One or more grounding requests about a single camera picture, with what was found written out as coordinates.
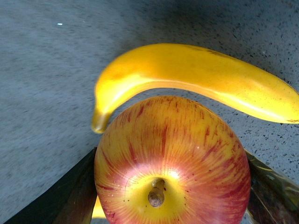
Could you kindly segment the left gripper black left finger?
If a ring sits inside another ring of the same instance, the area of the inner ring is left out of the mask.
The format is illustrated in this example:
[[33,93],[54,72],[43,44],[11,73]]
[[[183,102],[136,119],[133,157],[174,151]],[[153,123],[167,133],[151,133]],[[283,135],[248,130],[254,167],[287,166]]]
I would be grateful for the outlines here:
[[7,224],[89,224],[97,192],[94,183],[96,148]]

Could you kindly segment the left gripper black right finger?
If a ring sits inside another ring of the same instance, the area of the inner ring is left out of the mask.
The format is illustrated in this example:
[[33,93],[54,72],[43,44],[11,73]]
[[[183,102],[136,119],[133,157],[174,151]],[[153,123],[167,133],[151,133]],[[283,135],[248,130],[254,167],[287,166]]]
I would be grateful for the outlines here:
[[246,217],[251,224],[297,224],[299,186],[246,151],[251,192]]

